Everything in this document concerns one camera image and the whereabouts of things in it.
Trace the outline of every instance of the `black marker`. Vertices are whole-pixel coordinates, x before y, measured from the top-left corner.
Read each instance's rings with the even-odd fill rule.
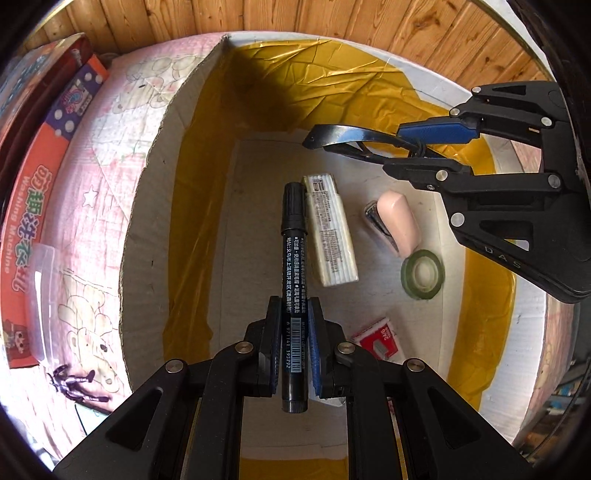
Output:
[[[283,192],[281,398],[288,413],[308,410],[305,193],[298,182],[288,183]]]

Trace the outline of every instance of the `purple action figure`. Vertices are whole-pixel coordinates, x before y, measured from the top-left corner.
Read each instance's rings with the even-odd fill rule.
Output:
[[[77,377],[75,375],[68,375],[68,365],[60,365],[53,371],[53,376],[47,374],[51,379],[50,383],[56,388],[56,392],[63,393],[70,400],[74,400],[77,403],[86,401],[100,401],[108,402],[109,397],[93,397],[88,393],[84,392],[80,388],[81,383],[91,383],[95,377],[95,371],[91,370],[85,377]]]

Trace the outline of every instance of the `colorful packaging box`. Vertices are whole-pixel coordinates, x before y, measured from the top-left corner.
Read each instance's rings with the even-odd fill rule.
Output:
[[[378,360],[402,364],[407,359],[400,347],[398,336],[387,317],[353,335],[351,340],[370,351]]]
[[[47,110],[90,59],[84,34],[28,52],[0,88],[0,192],[10,193],[22,159]],[[2,203],[2,219],[7,206]]]
[[[37,364],[30,351],[28,265],[66,149],[107,76],[96,56],[74,75],[31,142],[8,202],[0,245],[0,316],[11,368]]]

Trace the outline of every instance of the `tape roll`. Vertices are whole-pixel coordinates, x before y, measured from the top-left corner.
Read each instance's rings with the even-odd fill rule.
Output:
[[[432,299],[441,290],[444,279],[443,264],[429,250],[418,250],[402,263],[402,287],[415,300]]]

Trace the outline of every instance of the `wooden wall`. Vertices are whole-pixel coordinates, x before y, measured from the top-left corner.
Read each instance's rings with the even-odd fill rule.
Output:
[[[388,50],[470,88],[545,79],[530,55],[470,0],[74,0],[25,47],[84,31],[99,53],[200,33],[276,30]]]

